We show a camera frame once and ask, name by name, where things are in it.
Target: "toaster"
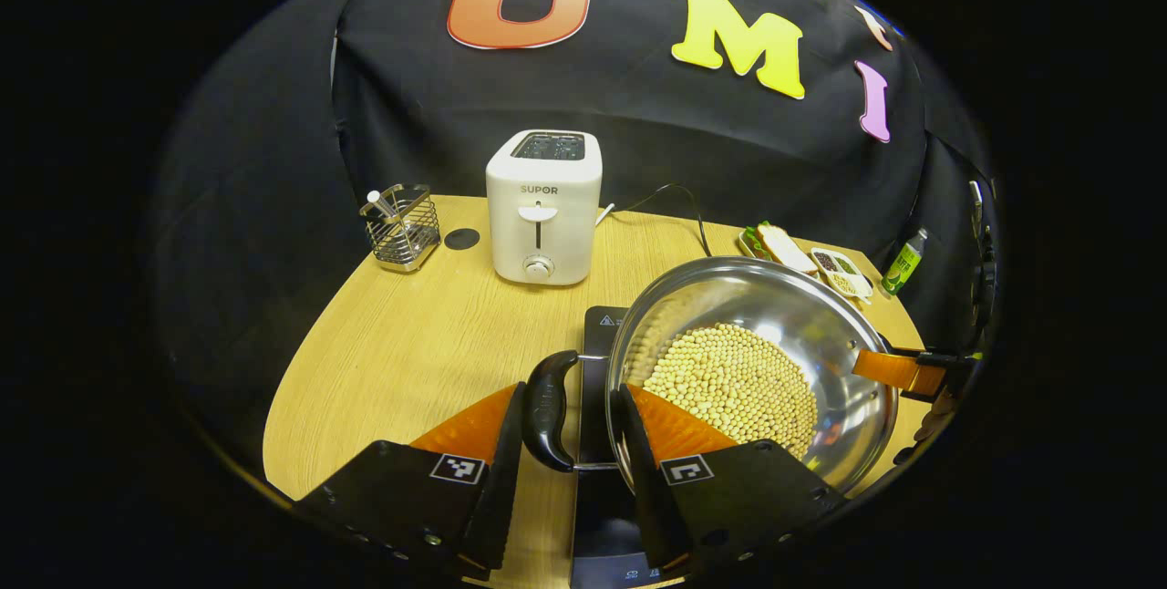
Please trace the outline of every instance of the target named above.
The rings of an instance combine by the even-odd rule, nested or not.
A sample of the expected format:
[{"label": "toaster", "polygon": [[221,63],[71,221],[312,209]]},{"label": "toaster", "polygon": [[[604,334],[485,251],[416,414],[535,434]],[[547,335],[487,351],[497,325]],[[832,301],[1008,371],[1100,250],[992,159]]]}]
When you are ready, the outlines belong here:
[{"label": "toaster", "polygon": [[487,164],[490,252],[512,282],[567,286],[592,269],[603,162],[595,135],[527,131]]}]

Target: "metal wire basket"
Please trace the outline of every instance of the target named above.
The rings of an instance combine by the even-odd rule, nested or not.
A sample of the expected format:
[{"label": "metal wire basket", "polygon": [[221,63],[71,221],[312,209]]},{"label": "metal wire basket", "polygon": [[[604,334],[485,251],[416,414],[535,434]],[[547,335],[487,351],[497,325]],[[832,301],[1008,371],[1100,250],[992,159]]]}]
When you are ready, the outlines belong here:
[{"label": "metal wire basket", "polygon": [[390,215],[376,203],[361,208],[365,234],[382,268],[412,273],[441,243],[438,210],[429,198],[429,185],[392,185],[380,194]]}]

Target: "power cord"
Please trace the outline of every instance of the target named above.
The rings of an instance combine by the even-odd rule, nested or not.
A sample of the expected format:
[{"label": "power cord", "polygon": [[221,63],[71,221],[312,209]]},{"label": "power cord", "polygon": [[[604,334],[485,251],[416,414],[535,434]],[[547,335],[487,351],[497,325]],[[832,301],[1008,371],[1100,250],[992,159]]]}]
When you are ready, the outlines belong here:
[{"label": "power cord", "polygon": [[662,194],[663,190],[668,190],[668,189],[680,189],[680,190],[685,191],[685,195],[689,195],[689,203],[691,203],[691,205],[693,206],[693,212],[696,212],[696,215],[697,215],[697,229],[699,229],[699,231],[701,232],[701,248],[705,250],[705,255],[706,257],[713,257],[713,253],[710,252],[708,240],[705,240],[705,220],[701,219],[701,210],[700,210],[699,206],[697,206],[697,198],[693,197],[692,191],[689,191],[689,189],[686,189],[686,187],[684,187],[684,185],[680,185],[680,183],[665,183],[665,185],[661,185],[661,187],[658,187],[657,190],[654,190],[652,195],[648,195],[648,197],[640,199],[640,202],[634,203],[634,205],[624,206],[624,208],[613,208],[612,211],[613,212],[630,211],[630,210],[633,210],[633,208],[637,208],[638,205],[642,205],[642,203],[648,202],[648,199],[656,197],[656,195],[659,195],[659,194]]}]

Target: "pan handle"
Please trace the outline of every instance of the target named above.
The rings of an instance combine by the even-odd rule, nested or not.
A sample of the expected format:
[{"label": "pan handle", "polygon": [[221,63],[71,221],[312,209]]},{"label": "pan handle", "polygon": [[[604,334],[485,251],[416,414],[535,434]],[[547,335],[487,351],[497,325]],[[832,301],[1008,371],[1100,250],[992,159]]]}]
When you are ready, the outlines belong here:
[{"label": "pan handle", "polygon": [[574,349],[554,352],[531,372],[523,391],[523,443],[531,456],[559,472],[572,472],[575,460],[564,449],[567,391],[564,376],[579,362]]}]

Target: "orange letter u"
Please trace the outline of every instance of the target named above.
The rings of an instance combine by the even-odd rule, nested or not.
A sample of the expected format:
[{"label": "orange letter u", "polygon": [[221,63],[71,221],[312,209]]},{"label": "orange letter u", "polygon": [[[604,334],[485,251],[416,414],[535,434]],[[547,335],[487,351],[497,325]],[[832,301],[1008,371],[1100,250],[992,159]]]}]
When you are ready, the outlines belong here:
[{"label": "orange letter u", "polygon": [[587,20],[588,1],[552,0],[543,19],[508,21],[502,15],[503,0],[454,0],[446,28],[468,48],[543,48],[579,31]]}]

